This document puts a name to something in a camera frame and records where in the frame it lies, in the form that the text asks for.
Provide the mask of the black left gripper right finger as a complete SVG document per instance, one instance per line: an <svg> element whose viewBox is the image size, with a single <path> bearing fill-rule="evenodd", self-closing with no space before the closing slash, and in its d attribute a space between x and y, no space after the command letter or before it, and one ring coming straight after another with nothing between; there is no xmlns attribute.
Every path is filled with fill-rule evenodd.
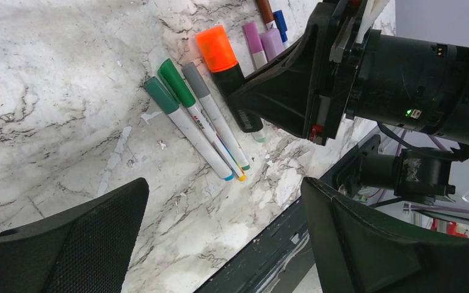
<svg viewBox="0 0 469 293"><path fill-rule="evenodd" d="M403 222L304 178L324 292L469 292L469 239Z"/></svg>

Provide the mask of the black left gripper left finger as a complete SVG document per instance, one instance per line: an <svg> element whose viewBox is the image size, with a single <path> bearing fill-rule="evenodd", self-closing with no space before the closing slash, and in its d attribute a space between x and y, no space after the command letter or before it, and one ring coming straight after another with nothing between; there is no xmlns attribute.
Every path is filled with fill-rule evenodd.
<svg viewBox="0 0 469 293"><path fill-rule="evenodd" d="M0 233L0 292L120 292L149 196L137 178Z"/></svg>

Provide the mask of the orange cap black highlighter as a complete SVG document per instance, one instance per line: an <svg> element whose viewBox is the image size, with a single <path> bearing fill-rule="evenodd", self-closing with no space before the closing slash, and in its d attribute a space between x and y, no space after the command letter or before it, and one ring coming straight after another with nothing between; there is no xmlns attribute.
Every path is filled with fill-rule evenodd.
<svg viewBox="0 0 469 293"><path fill-rule="evenodd" d="M200 53L222 98L226 102L236 124L259 143L265 141L261 118L236 109L228 96L245 82L239 62L231 47L223 26L218 25L200 32L195 37Z"/></svg>

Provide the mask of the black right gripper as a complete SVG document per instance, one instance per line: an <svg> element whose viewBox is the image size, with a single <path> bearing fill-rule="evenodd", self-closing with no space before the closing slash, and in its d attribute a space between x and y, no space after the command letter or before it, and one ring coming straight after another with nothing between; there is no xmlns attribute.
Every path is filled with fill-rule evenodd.
<svg viewBox="0 0 469 293"><path fill-rule="evenodd" d="M356 79L365 42L357 39L373 1L317 3L303 36L230 94L233 110L325 145L334 139Z"/></svg>

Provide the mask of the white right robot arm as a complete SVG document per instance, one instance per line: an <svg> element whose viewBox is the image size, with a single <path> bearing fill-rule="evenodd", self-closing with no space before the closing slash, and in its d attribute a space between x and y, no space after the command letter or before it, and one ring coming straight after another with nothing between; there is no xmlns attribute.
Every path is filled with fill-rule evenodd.
<svg viewBox="0 0 469 293"><path fill-rule="evenodd" d="M469 47L363 26L365 1L316 4L304 34L227 97L319 145L361 117L469 145Z"/></svg>

